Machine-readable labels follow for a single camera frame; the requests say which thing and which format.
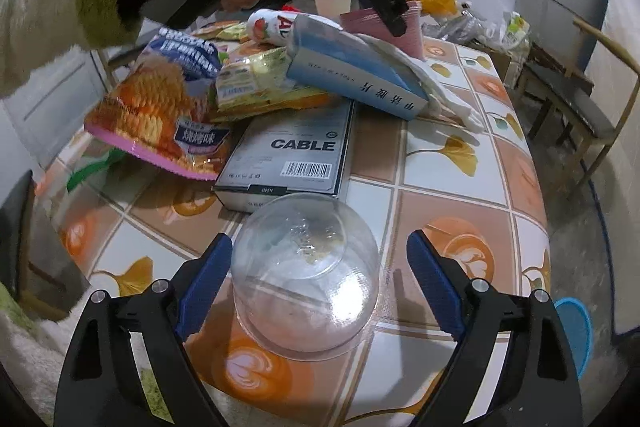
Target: clear plastic bowl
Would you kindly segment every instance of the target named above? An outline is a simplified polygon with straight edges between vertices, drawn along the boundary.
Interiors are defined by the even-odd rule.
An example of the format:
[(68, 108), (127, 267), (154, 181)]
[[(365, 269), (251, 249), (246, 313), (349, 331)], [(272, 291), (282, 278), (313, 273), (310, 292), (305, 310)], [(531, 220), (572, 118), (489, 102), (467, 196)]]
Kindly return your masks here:
[(249, 216), (236, 238), (238, 319), (288, 359), (337, 357), (369, 330), (379, 270), (376, 241), (350, 207), (319, 194), (283, 196)]

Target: paper cup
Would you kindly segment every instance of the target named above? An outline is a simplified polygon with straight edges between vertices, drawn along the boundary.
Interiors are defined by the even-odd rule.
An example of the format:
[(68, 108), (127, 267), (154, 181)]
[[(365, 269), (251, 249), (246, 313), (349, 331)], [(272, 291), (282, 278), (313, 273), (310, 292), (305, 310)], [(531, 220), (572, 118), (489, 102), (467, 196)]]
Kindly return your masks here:
[(351, 11), (351, 0), (315, 0), (318, 15), (340, 22), (340, 14)]

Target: sleeve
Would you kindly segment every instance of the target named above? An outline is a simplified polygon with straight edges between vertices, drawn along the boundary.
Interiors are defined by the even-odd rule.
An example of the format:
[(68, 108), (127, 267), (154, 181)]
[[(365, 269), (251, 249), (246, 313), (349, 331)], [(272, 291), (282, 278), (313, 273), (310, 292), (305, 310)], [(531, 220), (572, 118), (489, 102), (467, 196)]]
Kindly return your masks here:
[(140, 24), (137, 16), (121, 19), (118, 0), (0, 0), (0, 98), (72, 46), (132, 42)]

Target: table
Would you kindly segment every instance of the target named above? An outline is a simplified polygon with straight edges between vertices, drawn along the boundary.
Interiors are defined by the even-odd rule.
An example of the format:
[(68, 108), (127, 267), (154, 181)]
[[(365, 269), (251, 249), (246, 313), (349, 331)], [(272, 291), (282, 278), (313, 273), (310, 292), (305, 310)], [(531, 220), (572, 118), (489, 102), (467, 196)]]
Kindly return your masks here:
[[(494, 65), (487, 55), (448, 42), (427, 39), (424, 50), (439, 79), (480, 110), (484, 131), (472, 134), (451, 118), (405, 122), (360, 108), (346, 202), (365, 219), (381, 251), (377, 326), (335, 359), (281, 359), (242, 331), (226, 279), (201, 331), (187, 341), (187, 352), (204, 382), (283, 418), (210, 388), (231, 425), (410, 422), (455, 346), (438, 329), (406, 262), (405, 241), (415, 229), (423, 229), (470, 277), (484, 277), (501, 292), (549, 290), (542, 195)], [(93, 285), (112, 296), (140, 292), (154, 279), (170, 279), (218, 232), (238, 233), (244, 216), (224, 209), (210, 184), (132, 157), (67, 194), (70, 172), (107, 150), (78, 132), (37, 188), (38, 201)], [(468, 419), (486, 411), (507, 342), (498, 337)]]

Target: silver screw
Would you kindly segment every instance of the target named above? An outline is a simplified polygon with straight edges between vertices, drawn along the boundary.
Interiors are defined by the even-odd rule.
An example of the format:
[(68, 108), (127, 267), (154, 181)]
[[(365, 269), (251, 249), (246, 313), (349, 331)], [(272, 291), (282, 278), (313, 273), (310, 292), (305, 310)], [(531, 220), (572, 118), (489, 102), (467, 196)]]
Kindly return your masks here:
[(484, 293), (489, 290), (489, 283), (484, 279), (473, 279), (473, 281), (471, 281), (471, 288), (478, 293)]
[(151, 283), (151, 291), (153, 293), (162, 293), (169, 288), (169, 281), (167, 279), (158, 279)]
[(104, 290), (96, 290), (95, 292), (93, 292), (91, 294), (91, 302), (95, 302), (96, 304), (98, 302), (102, 302), (105, 300), (107, 296), (107, 292)]
[(536, 291), (534, 291), (533, 296), (539, 302), (547, 302), (549, 300), (549, 294), (541, 289), (537, 289)]

